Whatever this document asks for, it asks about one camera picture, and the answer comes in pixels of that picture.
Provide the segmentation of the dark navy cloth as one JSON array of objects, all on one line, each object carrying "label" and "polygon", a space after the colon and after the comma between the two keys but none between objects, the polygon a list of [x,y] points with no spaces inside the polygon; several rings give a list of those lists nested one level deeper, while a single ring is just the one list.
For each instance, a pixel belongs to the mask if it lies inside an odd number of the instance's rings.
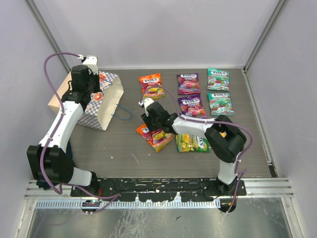
[{"label": "dark navy cloth", "polygon": [[[73,153],[72,153],[72,148],[71,148],[70,141],[68,141],[68,143],[67,143],[66,155],[71,159],[73,165],[75,166],[75,162],[73,160]],[[43,190],[50,189],[49,184],[47,182],[45,182],[45,181],[38,181],[36,183],[36,185],[38,186],[38,188],[42,188]]]}]

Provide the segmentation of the blue checkered paper bag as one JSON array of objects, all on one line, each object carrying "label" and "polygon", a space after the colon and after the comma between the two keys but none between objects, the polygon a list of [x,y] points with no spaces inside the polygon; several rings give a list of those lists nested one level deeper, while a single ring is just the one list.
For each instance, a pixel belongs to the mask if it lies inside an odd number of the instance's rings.
[{"label": "blue checkered paper bag", "polygon": [[99,71],[101,92],[93,93],[78,125],[105,131],[124,93],[119,76]]}]

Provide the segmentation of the purple snack packet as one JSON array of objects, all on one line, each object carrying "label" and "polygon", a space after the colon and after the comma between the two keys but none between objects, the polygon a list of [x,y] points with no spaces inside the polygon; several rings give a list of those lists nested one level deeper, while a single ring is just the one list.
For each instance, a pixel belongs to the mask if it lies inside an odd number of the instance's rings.
[{"label": "purple snack packet", "polygon": [[201,93],[199,84],[199,74],[179,74],[178,79],[178,95],[196,95]]},{"label": "purple snack packet", "polygon": [[178,103],[183,115],[199,119],[207,118],[207,114],[199,94],[178,98]]}]

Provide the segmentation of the teal mint candy packet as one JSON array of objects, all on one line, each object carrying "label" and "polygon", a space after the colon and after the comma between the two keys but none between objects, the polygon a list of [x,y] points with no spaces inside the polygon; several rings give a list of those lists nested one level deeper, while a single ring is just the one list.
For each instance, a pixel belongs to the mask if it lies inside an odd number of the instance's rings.
[{"label": "teal mint candy packet", "polygon": [[229,91],[230,73],[228,71],[208,68],[208,90]]}]

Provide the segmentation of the teal white snack packet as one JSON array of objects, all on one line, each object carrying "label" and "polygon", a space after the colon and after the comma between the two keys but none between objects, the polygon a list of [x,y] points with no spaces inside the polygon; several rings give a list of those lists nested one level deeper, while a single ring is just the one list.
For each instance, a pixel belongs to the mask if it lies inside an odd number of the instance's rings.
[{"label": "teal white snack packet", "polygon": [[211,116],[234,115],[234,109],[229,93],[208,93]]}]

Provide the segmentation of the green snack packet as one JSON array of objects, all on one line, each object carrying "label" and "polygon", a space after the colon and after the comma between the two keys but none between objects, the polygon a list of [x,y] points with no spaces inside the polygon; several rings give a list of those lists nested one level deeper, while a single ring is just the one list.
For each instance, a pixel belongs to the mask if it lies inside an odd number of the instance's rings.
[{"label": "green snack packet", "polygon": [[175,139],[178,152],[210,152],[208,141],[203,137],[178,134]]}]

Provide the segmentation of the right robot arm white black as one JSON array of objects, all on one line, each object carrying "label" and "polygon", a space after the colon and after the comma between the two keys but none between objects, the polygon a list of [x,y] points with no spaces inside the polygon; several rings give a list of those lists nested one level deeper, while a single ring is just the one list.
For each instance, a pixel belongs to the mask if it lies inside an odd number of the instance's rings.
[{"label": "right robot arm white black", "polygon": [[188,134],[206,139],[220,159],[217,189],[221,193],[234,190],[238,177],[238,156],[242,154],[247,142],[238,125],[224,115],[215,119],[195,119],[177,113],[170,114],[151,98],[143,99],[138,104],[145,110],[141,118],[150,131],[163,130],[174,135]]}]

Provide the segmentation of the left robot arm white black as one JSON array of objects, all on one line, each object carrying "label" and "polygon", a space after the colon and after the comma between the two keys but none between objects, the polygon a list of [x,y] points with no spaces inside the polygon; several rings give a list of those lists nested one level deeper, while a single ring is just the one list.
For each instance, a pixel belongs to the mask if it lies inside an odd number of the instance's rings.
[{"label": "left robot arm white black", "polygon": [[95,172],[75,167],[67,155],[67,145],[73,129],[91,101],[91,95],[100,92],[99,70],[94,64],[84,63],[72,68],[68,89],[59,99],[61,107],[45,137],[38,145],[27,149],[27,158],[33,178],[40,185],[47,183],[71,184],[99,190]]}]

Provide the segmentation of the orange snack packet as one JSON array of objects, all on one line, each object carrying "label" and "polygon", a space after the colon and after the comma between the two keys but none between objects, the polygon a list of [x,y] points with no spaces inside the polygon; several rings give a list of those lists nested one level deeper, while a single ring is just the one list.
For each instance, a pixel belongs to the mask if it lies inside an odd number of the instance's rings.
[{"label": "orange snack packet", "polygon": [[159,99],[165,96],[160,73],[141,76],[139,82],[142,90],[142,99]]},{"label": "orange snack packet", "polygon": [[136,131],[154,148],[157,153],[174,138],[174,134],[165,133],[163,130],[150,131],[145,124],[139,126]]}]

